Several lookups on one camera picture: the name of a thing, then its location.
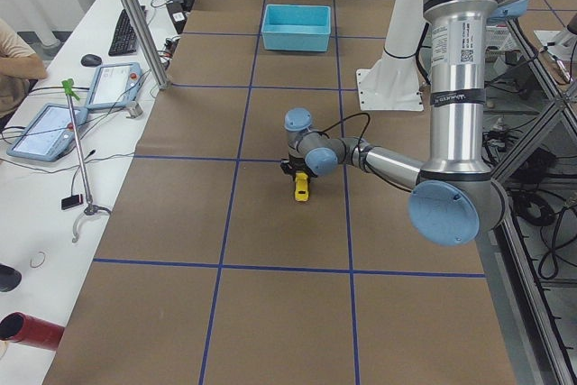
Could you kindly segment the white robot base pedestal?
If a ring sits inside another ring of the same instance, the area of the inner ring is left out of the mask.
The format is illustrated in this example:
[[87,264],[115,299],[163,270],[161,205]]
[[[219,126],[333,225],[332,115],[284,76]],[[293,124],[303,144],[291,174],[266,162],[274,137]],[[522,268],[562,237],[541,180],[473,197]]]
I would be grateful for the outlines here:
[[417,49],[423,0],[395,0],[384,48],[371,69],[356,71],[362,111],[422,111]]

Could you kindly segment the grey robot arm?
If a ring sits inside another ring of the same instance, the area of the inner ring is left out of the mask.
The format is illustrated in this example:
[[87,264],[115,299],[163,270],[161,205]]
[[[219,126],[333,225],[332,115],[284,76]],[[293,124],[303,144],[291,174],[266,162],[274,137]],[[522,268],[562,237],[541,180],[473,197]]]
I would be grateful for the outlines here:
[[430,146],[426,161],[375,146],[362,136],[332,138],[298,107],[284,127],[284,173],[310,178],[351,165],[409,194],[412,225],[428,240],[460,245],[496,227],[505,193],[482,159],[486,28],[518,18],[529,0],[396,0],[380,59],[357,73],[359,97],[386,110],[422,107],[419,51],[432,39]]

